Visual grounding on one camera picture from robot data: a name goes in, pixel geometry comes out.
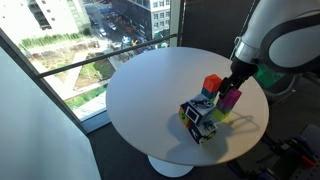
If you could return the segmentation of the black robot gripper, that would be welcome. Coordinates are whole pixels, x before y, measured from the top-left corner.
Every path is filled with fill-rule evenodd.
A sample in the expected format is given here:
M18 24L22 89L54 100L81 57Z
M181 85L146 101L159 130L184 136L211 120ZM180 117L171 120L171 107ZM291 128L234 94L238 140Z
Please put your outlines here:
M221 96L225 96L233 86L239 88L249 77L258 71L258 67L255 64L243 62L237 57L232 58L230 69L232 74L229 78L225 77L219 86L218 91Z

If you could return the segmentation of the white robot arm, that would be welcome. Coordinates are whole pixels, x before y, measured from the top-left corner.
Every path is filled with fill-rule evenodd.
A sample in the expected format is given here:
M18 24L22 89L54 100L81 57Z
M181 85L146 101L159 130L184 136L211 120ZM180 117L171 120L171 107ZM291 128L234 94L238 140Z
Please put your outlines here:
M320 68L320 0L260 0L235 45L225 96L258 71L258 64L286 74Z

